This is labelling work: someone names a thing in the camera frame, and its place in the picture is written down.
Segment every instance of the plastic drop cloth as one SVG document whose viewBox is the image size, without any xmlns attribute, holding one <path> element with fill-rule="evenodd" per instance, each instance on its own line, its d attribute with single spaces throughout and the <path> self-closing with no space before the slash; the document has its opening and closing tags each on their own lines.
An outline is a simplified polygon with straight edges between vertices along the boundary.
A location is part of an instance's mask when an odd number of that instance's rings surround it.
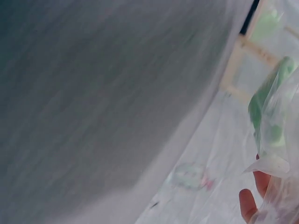
<svg viewBox="0 0 299 224">
<path fill-rule="evenodd" d="M 279 65 L 273 70 L 244 53 L 234 85 L 254 96 L 250 106 L 217 93 L 184 154 L 136 224 L 245 223 L 238 201 L 243 188 L 252 191 L 259 208 L 252 224 L 296 223 L 299 40 L 285 30 L 286 26 L 296 30 L 292 19 L 298 18 L 299 10 L 293 3 L 269 1 L 257 25 L 260 30 L 251 39 L 280 58 Z M 273 175 L 264 200 L 256 191 L 254 170 Z"/>
</svg>

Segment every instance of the finger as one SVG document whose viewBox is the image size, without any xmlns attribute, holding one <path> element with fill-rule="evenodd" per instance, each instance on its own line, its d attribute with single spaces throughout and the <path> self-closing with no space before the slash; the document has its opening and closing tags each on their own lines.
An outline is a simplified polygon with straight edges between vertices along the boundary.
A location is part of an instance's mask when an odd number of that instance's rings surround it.
<svg viewBox="0 0 299 224">
<path fill-rule="evenodd" d="M 254 179 L 256 181 L 257 191 L 262 196 L 262 198 L 264 198 L 271 176 L 268 174 L 265 174 L 261 171 L 255 171 L 255 172 L 253 172 L 253 175 L 254 175 Z"/>
<path fill-rule="evenodd" d="M 248 189 L 243 189 L 239 193 L 241 214 L 246 223 L 249 223 L 253 215 L 257 212 L 256 202 L 252 193 Z"/>
</svg>

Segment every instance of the crumpled plastic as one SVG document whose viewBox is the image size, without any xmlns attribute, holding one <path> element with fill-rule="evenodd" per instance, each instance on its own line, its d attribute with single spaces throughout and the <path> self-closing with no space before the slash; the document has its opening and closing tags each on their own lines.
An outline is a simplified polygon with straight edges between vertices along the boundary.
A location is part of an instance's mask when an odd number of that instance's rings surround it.
<svg viewBox="0 0 299 224">
<path fill-rule="evenodd" d="M 299 222 L 299 70 L 296 68 L 296 63 L 285 57 L 249 104 L 260 159 L 246 171 L 258 170 L 272 176 L 252 224 Z"/>
</svg>

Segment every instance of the green object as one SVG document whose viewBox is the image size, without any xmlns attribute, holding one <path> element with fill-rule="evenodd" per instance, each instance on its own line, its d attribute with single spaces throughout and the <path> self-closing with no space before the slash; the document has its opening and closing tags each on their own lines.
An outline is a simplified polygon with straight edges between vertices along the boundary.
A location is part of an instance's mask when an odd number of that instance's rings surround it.
<svg viewBox="0 0 299 224">
<path fill-rule="evenodd" d="M 278 28 L 280 19 L 281 16 L 276 10 L 263 12 L 256 22 L 250 40 L 252 42 L 257 42 L 272 34 Z"/>
<path fill-rule="evenodd" d="M 254 137 L 256 139 L 258 154 L 260 154 L 260 140 L 261 140 L 261 119 L 263 108 L 267 106 L 267 97 L 272 96 L 279 86 L 296 70 L 297 65 L 293 59 L 290 57 L 284 57 L 276 67 L 276 69 L 267 77 L 262 86 L 257 90 L 257 92 L 251 98 L 248 106 L 248 112 L 250 115 L 250 120 L 255 129 Z M 274 111 L 268 112 L 267 115 L 271 116 Z M 273 146 L 284 145 L 284 135 L 282 127 L 278 125 L 273 125 L 267 130 L 265 136 L 267 141 Z"/>
</svg>

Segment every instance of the wooden frame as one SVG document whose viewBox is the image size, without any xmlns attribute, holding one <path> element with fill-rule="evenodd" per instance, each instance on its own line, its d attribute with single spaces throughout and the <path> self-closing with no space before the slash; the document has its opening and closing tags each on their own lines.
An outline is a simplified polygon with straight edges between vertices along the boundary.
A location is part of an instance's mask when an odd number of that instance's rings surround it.
<svg viewBox="0 0 299 224">
<path fill-rule="evenodd" d="M 232 54 L 228 61 L 228 65 L 225 69 L 224 75 L 220 83 L 220 89 L 237 97 L 245 104 L 247 104 L 250 101 L 252 96 L 246 93 L 245 91 L 237 89 L 235 86 L 233 86 L 234 77 L 237 73 L 237 70 L 239 69 L 245 51 L 251 53 L 254 57 L 257 57 L 261 62 L 269 65 L 273 69 L 277 66 L 277 64 L 280 61 L 280 59 L 277 58 L 275 55 L 271 54 L 263 47 L 258 46 L 257 44 L 250 41 L 250 37 L 253 34 L 255 25 L 258 21 L 259 16 L 262 13 L 262 10 L 266 2 L 267 0 L 260 0 L 256 8 L 256 11 L 253 15 L 253 18 L 250 22 L 249 29 L 247 30 L 246 35 L 239 35 L 237 37 Z M 289 32 L 291 35 L 299 39 L 299 33 L 296 32 L 294 29 L 288 26 L 284 27 L 284 29 L 285 31 Z"/>
</svg>

